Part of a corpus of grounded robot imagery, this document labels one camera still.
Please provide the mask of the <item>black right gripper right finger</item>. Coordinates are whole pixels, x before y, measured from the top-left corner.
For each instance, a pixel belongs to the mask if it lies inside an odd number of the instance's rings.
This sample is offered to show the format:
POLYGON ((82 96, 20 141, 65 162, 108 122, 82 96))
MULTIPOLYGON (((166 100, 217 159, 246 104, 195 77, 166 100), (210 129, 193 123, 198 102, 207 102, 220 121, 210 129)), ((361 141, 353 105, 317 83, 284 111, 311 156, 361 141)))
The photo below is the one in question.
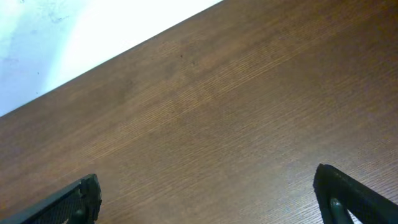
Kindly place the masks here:
POLYGON ((397 223, 397 204, 328 164, 319 164, 313 188, 324 223, 397 223))

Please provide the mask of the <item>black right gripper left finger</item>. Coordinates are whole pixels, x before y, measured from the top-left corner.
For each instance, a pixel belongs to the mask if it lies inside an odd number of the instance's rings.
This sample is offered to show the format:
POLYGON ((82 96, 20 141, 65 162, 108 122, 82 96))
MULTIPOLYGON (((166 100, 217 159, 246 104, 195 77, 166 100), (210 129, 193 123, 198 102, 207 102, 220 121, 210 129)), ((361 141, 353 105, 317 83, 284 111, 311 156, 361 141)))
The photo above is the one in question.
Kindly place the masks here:
POLYGON ((88 174, 1 224, 92 224, 98 219, 101 188, 96 174, 88 174))

